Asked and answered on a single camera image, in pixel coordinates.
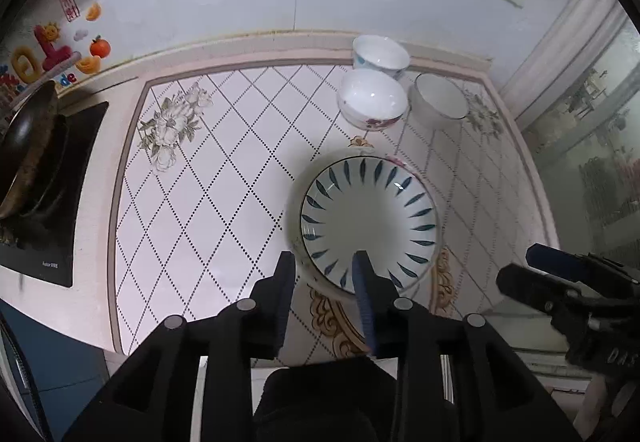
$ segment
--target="black pan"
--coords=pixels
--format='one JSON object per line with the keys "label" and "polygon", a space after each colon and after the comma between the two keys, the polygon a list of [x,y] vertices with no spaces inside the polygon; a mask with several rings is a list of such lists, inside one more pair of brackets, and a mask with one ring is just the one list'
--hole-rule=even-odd
{"label": "black pan", "polygon": [[56,84],[47,81],[22,105],[0,143],[0,219],[17,213],[33,184],[58,114]]}

